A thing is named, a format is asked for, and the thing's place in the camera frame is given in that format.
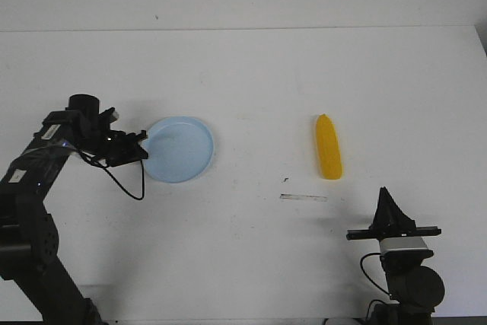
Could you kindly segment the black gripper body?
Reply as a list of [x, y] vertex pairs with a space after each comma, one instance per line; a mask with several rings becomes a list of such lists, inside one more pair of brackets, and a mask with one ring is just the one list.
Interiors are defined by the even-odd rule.
[[148, 159], [148, 152], [140, 145], [143, 141], [133, 141], [132, 134], [110, 130], [97, 147], [97, 160], [104, 160], [108, 167], [118, 167]]
[[378, 230], [378, 229], [352, 229], [347, 230], [348, 241], [378, 240], [382, 241], [392, 237], [428, 237], [438, 236], [442, 230], [437, 226], [417, 227], [413, 230]]

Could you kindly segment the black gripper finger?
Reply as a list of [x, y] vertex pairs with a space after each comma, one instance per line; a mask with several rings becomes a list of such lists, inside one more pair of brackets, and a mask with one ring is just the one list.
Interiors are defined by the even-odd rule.
[[372, 231], [382, 231], [388, 225], [388, 204], [387, 204], [387, 188], [381, 187], [377, 200], [377, 209], [374, 213], [374, 218], [369, 226]]
[[415, 221], [399, 208], [387, 188], [384, 188], [384, 197], [388, 225], [395, 228], [415, 228]]
[[133, 141], [144, 141], [148, 138], [148, 134], [146, 130], [142, 130], [139, 133], [133, 133], [132, 134], [132, 140]]

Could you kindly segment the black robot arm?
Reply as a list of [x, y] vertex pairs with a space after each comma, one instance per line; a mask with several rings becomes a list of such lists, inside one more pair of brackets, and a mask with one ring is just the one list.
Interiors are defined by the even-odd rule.
[[1, 278], [14, 282], [40, 312], [43, 324], [102, 324], [58, 257], [59, 232], [44, 199], [68, 157], [108, 171], [142, 163], [148, 134], [111, 129], [118, 113], [100, 110], [95, 96], [75, 94], [49, 113], [1, 180]]
[[418, 226], [395, 203], [386, 187], [381, 187], [377, 209], [367, 229], [349, 230], [349, 241], [372, 240], [380, 251], [365, 254], [359, 266], [367, 279], [364, 260], [379, 258], [387, 288], [372, 282], [390, 303], [374, 299], [368, 305], [363, 324], [432, 324], [431, 315], [443, 300], [445, 287], [442, 278], [433, 269], [423, 266], [424, 260], [434, 256], [424, 238], [441, 234], [437, 226]]

